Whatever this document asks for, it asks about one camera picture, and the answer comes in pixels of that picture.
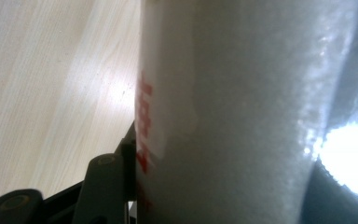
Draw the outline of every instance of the bright light spot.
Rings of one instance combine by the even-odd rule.
[[[310,154],[310,149],[309,148],[304,149],[304,154],[306,155]]]
[[[326,136],[320,157],[338,184],[358,194],[358,124],[332,130]]]

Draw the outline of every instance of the black bracket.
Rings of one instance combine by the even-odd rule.
[[[113,154],[91,160],[84,181],[43,200],[35,189],[0,197],[0,224],[134,224],[136,201],[134,128]]]

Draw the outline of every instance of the light wood floor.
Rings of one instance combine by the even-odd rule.
[[[0,0],[0,195],[84,178],[133,121],[139,0]]]

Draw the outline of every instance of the wooden surface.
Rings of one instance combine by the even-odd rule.
[[[0,0],[0,196],[84,178],[133,121],[138,0]]]

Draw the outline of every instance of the white cylinder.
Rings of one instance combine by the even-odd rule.
[[[144,0],[138,223],[297,223],[358,0]]]

